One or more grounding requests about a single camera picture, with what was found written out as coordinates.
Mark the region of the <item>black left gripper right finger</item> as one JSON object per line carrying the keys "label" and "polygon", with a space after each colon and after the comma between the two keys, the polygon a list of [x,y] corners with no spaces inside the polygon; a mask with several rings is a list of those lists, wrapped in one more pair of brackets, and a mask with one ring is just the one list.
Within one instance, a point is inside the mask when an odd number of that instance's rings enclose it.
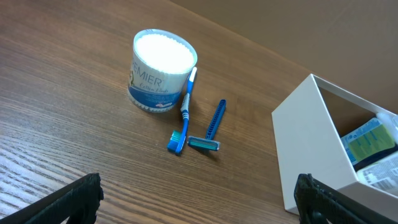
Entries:
{"label": "black left gripper right finger", "polygon": [[313,178],[299,174],[294,199],[300,224],[397,224]]}

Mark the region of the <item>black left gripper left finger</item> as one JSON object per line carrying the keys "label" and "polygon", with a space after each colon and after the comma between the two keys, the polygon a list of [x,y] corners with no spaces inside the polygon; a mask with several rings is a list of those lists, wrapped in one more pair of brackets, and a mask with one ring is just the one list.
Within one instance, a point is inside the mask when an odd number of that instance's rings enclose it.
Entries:
{"label": "black left gripper left finger", "polygon": [[104,199],[98,173],[64,186],[39,201],[1,219],[2,224],[76,223],[94,224]]}

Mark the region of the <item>white cream tube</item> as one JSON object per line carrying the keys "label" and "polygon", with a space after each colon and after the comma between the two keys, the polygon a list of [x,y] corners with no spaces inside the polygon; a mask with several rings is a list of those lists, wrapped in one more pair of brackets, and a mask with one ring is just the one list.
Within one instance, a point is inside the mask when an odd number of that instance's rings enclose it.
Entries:
{"label": "white cream tube", "polygon": [[397,152],[356,172],[362,184],[397,196]]}

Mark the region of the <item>dark blue spray bottle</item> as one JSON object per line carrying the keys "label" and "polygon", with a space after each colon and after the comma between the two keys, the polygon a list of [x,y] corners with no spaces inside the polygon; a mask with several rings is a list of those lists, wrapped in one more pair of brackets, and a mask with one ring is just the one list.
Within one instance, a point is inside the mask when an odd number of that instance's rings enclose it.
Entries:
{"label": "dark blue spray bottle", "polygon": [[341,142],[354,170],[365,168],[397,152],[397,115],[377,113]]}

